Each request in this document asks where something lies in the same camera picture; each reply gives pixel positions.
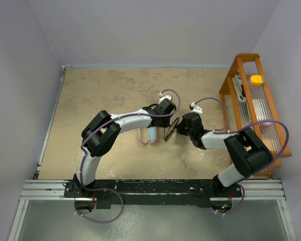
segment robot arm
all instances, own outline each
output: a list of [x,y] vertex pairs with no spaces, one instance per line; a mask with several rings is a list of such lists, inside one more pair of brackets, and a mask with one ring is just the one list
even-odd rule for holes
[[[88,156],[83,164],[82,178],[85,186],[89,185],[95,180],[95,174],[103,155],[113,146],[117,136],[121,133],[131,131],[134,129],[148,128],[148,127],[168,127],[170,125],[169,117],[150,117],[152,115],[165,115],[170,114],[176,109],[175,104],[172,102],[171,95],[165,95],[160,98],[158,104],[143,107],[142,109],[126,113],[122,115],[130,115],[129,117],[120,118],[121,115],[109,114],[107,111],[100,111],[95,118],[88,124],[88,126],[81,133],[83,141],[86,140],[97,128],[111,119],[119,118],[106,128],[100,130],[93,135],[84,147],[87,149]],[[76,173],[77,179],[80,180],[80,172]]]
[[193,103],[190,108],[192,111],[183,116],[177,132],[189,136],[197,148],[227,149],[233,164],[213,178],[222,188],[246,179],[270,164],[272,153],[251,128],[232,134],[209,131],[203,127],[199,115],[201,108]]

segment wire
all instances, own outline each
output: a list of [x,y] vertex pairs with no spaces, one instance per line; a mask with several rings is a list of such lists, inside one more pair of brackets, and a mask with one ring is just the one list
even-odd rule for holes
[[[285,141],[284,141],[284,143],[283,143],[283,146],[282,146],[281,150],[280,150],[279,153],[276,155],[276,157],[275,157],[268,165],[264,166],[263,168],[261,168],[261,169],[259,169],[259,170],[257,170],[257,171],[255,172],[255,173],[258,173],[258,172],[264,170],[265,168],[267,168],[268,166],[272,165],[277,159],[279,159],[279,158],[281,157],[282,153],[284,152],[284,150],[285,150],[285,148],[286,148],[286,146],[287,146],[287,143],[289,142],[289,130],[288,130],[288,128],[286,127],[286,125],[285,125],[283,122],[281,122],[281,121],[279,121],[279,120],[277,121],[277,120],[275,120],[275,119],[260,120],[260,121],[258,121],[258,122],[251,123],[251,124],[249,124],[249,125],[247,125],[247,126],[241,128],[241,129],[239,129],[239,130],[237,130],[237,131],[232,131],[232,132],[215,132],[215,134],[218,134],[218,135],[220,135],[220,134],[236,134],[236,133],[239,133],[239,132],[241,132],[241,131],[244,131],[244,130],[246,130],[246,129],[252,127],[252,126],[255,126],[255,125],[258,125],[258,124],[262,124],[262,123],[269,123],[269,122],[278,123],[278,124],[280,124],[280,125],[284,128],[284,130],[285,130],[285,135],[286,135],[286,136],[285,136]],[[238,184],[238,185],[240,186],[240,188],[241,188],[242,191],[243,191],[241,201],[239,202],[239,204],[238,204],[234,209],[232,209],[232,210],[231,210],[230,212],[228,212],[228,213],[225,213],[225,215],[233,213],[233,212],[234,212],[235,210],[237,210],[237,209],[239,208],[239,206],[243,203],[244,196],[245,196],[245,190],[244,190],[244,187],[243,187],[241,184]]]
[[245,197],[245,189],[244,189],[244,187],[243,187],[241,184],[238,183],[238,185],[239,185],[239,187],[242,189],[242,198],[241,198],[240,202],[236,205],[235,208],[231,209],[231,210],[230,210],[229,212],[227,212],[227,213],[221,213],[221,212],[217,212],[217,213],[219,213],[219,214],[221,214],[221,215],[229,215],[229,214],[231,214],[231,213],[234,213],[234,212],[242,205],[242,203],[243,203],[243,201],[244,201],[244,197]]
[[163,93],[166,92],[166,91],[171,91],[171,92],[173,92],[173,93],[177,96],[177,98],[178,98],[178,100],[179,100],[179,104],[178,104],[177,108],[176,108],[172,113],[170,113],[170,114],[161,114],[161,115],[160,115],[160,114],[146,114],[146,113],[129,113],[129,114],[124,114],[124,115],[122,115],[121,117],[116,117],[116,118],[111,119],[111,120],[107,121],[106,123],[102,124],[100,127],[98,127],[92,134],[90,134],[90,135],[82,142],[80,148],[83,150],[83,152],[85,153],[85,155],[84,155],[84,157],[82,158],[82,161],[81,161],[81,164],[80,164],[80,170],[79,170],[79,176],[80,176],[80,184],[81,184],[81,186],[82,186],[85,190],[87,190],[87,191],[103,191],[103,190],[106,190],[106,191],[110,191],[110,192],[116,194],[116,195],[119,197],[119,199],[120,199],[121,209],[120,209],[119,214],[118,214],[116,217],[114,217],[113,219],[107,220],[107,221],[102,221],[102,220],[93,219],[93,218],[90,218],[90,217],[87,217],[87,216],[83,215],[83,214],[77,209],[77,207],[76,207],[76,202],[75,202],[75,203],[74,203],[74,208],[75,208],[75,211],[76,211],[75,213],[76,213],[76,214],[78,214],[79,216],[81,216],[81,217],[83,217],[83,218],[85,218],[85,219],[87,219],[87,220],[90,220],[90,221],[96,222],[96,223],[110,223],[110,222],[113,222],[113,221],[115,221],[116,219],[119,218],[119,216],[121,215],[121,213],[123,212],[123,209],[124,209],[124,202],[123,202],[123,199],[122,199],[122,197],[120,196],[120,194],[119,194],[118,192],[116,192],[115,190],[110,189],[110,188],[95,188],[95,189],[93,189],[93,188],[87,188],[87,187],[84,185],[82,171],[83,171],[83,167],[84,167],[84,163],[85,163],[86,157],[87,157],[87,155],[88,155],[88,152],[87,152],[86,149],[85,149],[85,144],[86,144],[86,143],[87,143],[87,142],[88,142],[88,141],[89,141],[89,140],[90,140],[97,132],[99,132],[102,128],[105,128],[105,127],[108,126],[110,123],[112,123],[112,122],[114,122],[114,121],[116,121],[116,120],[118,120],[118,119],[120,119],[120,118],[126,118],[126,117],[137,116],[137,115],[138,115],[138,116],[139,116],[139,115],[143,115],[143,116],[150,116],[150,117],[159,117],[159,118],[173,116],[173,115],[180,109],[180,107],[181,107],[181,98],[180,98],[179,94],[178,94],[175,90],[173,90],[173,89],[165,89],[165,90],[163,90],[163,91],[161,92],[161,94],[163,94]]
[[244,130],[252,127],[252,126],[255,126],[255,125],[258,125],[258,124],[263,124],[263,123],[269,123],[269,122],[278,123],[278,124],[280,124],[283,127],[283,129],[285,131],[285,135],[286,135],[285,136],[285,141],[283,143],[283,146],[282,146],[281,150],[276,155],[276,157],[268,165],[266,165],[265,167],[263,167],[260,170],[258,170],[258,171],[255,172],[255,173],[257,173],[257,172],[260,172],[260,171],[264,170],[266,167],[272,165],[277,159],[279,159],[281,157],[282,153],[284,152],[284,150],[285,150],[285,148],[287,146],[287,143],[289,142],[289,130],[288,130],[288,128],[286,127],[286,125],[283,122],[281,122],[279,120],[277,121],[275,119],[265,119],[265,120],[259,120],[258,122],[251,123],[251,124],[249,124],[249,125],[241,128],[241,129],[239,129],[237,131],[232,131],[232,132],[214,132],[214,133],[217,134],[217,135],[221,135],[221,134],[236,134],[236,133],[244,131]]
[[222,130],[226,129],[227,125],[229,124],[229,114],[227,113],[227,109],[226,109],[225,105],[222,103],[222,101],[220,101],[219,99],[214,98],[214,97],[206,97],[206,98],[199,99],[194,104],[197,104],[197,103],[199,103],[199,102],[201,102],[203,100],[206,100],[206,99],[212,99],[212,100],[215,100],[215,101],[219,102],[221,104],[221,106],[223,107],[225,113],[226,113],[225,126],[223,126],[223,128],[221,128],[221,129],[215,129],[214,131],[218,131],[219,132],[219,131],[222,131]]
[[[227,125],[228,125],[228,123],[229,123],[229,115],[228,115],[227,109],[226,109],[225,105],[224,105],[220,100],[218,100],[218,99],[216,99],[216,98],[213,98],[213,97],[202,98],[202,99],[196,101],[194,104],[197,104],[197,103],[199,103],[199,102],[201,102],[201,101],[203,101],[203,100],[206,100],[206,99],[213,99],[213,100],[219,102],[219,103],[222,105],[222,107],[224,108],[224,111],[225,111],[225,113],[226,113],[226,122],[225,122],[225,126],[224,126],[223,128],[221,128],[221,129],[215,129],[215,130],[214,130],[214,133],[215,133],[215,134],[218,134],[218,135],[222,135],[222,134],[236,134],[236,133],[239,133],[239,132],[241,132],[241,131],[244,131],[244,130],[246,130],[246,129],[252,127],[252,126],[259,125],[259,124],[263,124],[263,123],[269,123],[269,122],[272,122],[272,123],[278,123],[278,124],[280,124],[280,125],[284,128],[284,130],[285,130],[285,141],[284,141],[284,143],[283,143],[283,146],[282,146],[281,150],[278,152],[278,154],[276,155],[276,157],[275,157],[268,165],[266,165],[265,167],[263,167],[263,168],[261,168],[260,170],[256,171],[255,173],[264,170],[266,167],[272,165],[277,159],[279,159],[279,158],[281,157],[281,155],[283,154],[283,152],[284,152],[284,150],[285,150],[285,148],[286,148],[286,146],[287,146],[287,144],[288,144],[288,141],[289,141],[289,130],[288,130],[288,128],[286,127],[286,125],[285,125],[283,122],[281,122],[281,121],[279,121],[279,120],[277,121],[277,120],[274,120],[274,119],[266,119],[266,120],[260,120],[260,121],[251,123],[251,124],[249,124],[249,125],[247,125],[247,126],[241,128],[241,129],[239,129],[239,130],[237,130],[237,131],[232,131],[232,132],[231,132],[231,131],[228,131],[228,132],[221,132],[222,130],[226,129],[226,127],[227,127]],[[233,213],[234,211],[236,211],[236,210],[240,207],[240,205],[243,203],[244,196],[245,196],[245,190],[244,190],[244,187],[243,187],[241,184],[238,184],[238,185],[240,186],[240,188],[241,188],[242,191],[243,191],[242,198],[241,198],[239,204],[238,204],[234,209],[232,209],[230,212],[228,212],[228,213],[221,213],[221,214],[224,214],[224,215],[231,214],[231,213]]]

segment white tool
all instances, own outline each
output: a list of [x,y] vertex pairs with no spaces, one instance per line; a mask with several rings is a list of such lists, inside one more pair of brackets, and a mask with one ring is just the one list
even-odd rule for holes
[[243,88],[243,82],[242,82],[241,75],[236,74],[232,78],[232,80],[233,80],[234,89],[235,89],[235,93],[236,93],[238,101],[245,103],[246,97],[245,97],[245,92],[244,92],[244,88]]

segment glass panel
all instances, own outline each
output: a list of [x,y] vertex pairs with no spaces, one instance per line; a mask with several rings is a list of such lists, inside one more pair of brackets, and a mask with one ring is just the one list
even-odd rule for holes
[[[95,210],[90,217],[106,220],[120,207]],[[276,201],[244,201],[222,217],[195,206],[126,206],[108,224],[74,215],[73,201],[30,201],[19,241],[36,240],[287,240]]]

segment metal frame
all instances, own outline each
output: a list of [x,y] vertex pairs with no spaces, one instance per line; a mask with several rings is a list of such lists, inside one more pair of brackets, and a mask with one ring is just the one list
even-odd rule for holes
[[296,240],[296,235],[294,232],[292,220],[291,220],[291,215],[289,212],[289,209],[286,205],[285,200],[278,200],[277,201],[277,206],[279,208],[280,214],[281,214],[281,219],[284,225],[285,233],[287,236],[288,241],[295,241]]
[[[63,74],[61,77],[61,84],[59,88],[58,97],[54,106],[51,120],[47,129],[42,151],[39,157],[37,170],[34,179],[37,179],[41,169],[41,163],[46,149],[49,133],[52,122],[58,105],[59,96],[62,90],[67,69],[71,66],[63,66]],[[62,185],[64,180],[27,180],[22,189],[19,205],[16,212],[15,220],[10,232],[8,241],[17,241],[23,225],[23,221],[27,212],[28,203],[30,200],[75,200],[75,198],[65,198],[65,187]],[[264,179],[250,179],[242,181],[241,184],[245,189],[244,200],[276,200],[281,215],[281,220],[286,232],[288,241],[295,241],[293,225],[291,222],[290,213],[285,202],[285,193],[281,180],[264,180]],[[233,197],[233,200],[240,200],[241,198]],[[91,200],[91,198],[76,198],[77,201]],[[225,201],[227,198],[210,198],[211,201]]]

